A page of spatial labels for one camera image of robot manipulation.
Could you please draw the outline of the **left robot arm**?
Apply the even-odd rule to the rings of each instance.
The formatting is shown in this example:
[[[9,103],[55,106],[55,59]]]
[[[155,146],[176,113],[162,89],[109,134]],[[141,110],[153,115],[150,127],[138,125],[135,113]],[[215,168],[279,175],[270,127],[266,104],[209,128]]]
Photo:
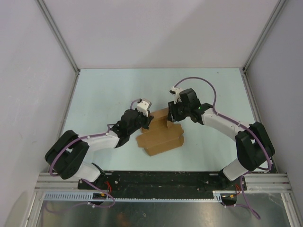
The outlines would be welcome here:
[[[145,115],[138,109],[128,109],[107,132],[80,137],[72,130],[66,131],[45,155],[50,174],[63,180],[77,177],[87,180],[94,189],[101,188],[105,183],[103,170],[97,164],[86,163],[86,154],[123,146],[134,132],[148,129],[152,119],[150,111]]]

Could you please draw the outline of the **brown cardboard box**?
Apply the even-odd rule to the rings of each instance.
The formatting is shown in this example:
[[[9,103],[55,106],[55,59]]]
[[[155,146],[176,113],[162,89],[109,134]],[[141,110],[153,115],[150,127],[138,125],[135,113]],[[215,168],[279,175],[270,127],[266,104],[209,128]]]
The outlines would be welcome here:
[[[141,128],[141,135],[136,137],[138,147],[143,148],[149,156],[181,147],[184,143],[181,124],[169,122],[168,113],[168,108],[152,112],[153,120],[149,128]]]

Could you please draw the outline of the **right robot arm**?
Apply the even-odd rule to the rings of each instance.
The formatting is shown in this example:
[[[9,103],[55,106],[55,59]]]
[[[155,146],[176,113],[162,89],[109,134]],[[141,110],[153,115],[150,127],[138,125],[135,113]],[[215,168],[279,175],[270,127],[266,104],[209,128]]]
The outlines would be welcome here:
[[[180,122],[189,117],[194,123],[216,129],[236,143],[236,159],[220,171],[218,184],[222,189],[231,189],[238,177],[256,170],[265,162],[272,166],[270,159],[275,149],[262,123],[241,123],[224,116],[216,112],[213,105],[200,103],[191,88],[172,87],[170,93],[174,100],[168,103],[169,122]]]

